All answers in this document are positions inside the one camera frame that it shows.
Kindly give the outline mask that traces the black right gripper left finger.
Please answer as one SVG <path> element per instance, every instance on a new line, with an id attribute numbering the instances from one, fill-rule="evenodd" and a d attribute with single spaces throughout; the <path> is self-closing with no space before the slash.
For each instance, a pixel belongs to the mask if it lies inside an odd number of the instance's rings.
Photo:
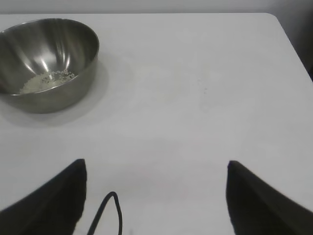
<path id="1" fill-rule="evenodd" d="M 41 187 L 1 210 L 2 235 L 71 235 L 87 194 L 85 160 L 77 159 Z"/>

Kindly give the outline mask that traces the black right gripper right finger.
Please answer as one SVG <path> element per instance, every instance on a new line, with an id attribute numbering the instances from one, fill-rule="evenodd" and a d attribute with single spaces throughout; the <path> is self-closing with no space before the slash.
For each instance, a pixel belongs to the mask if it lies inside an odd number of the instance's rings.
<path id="1" fill-rule="evenodd" d="M 226 202 L 237 235 L 311 235 L 313 213 L 238 161 L 227 166 Z"/>

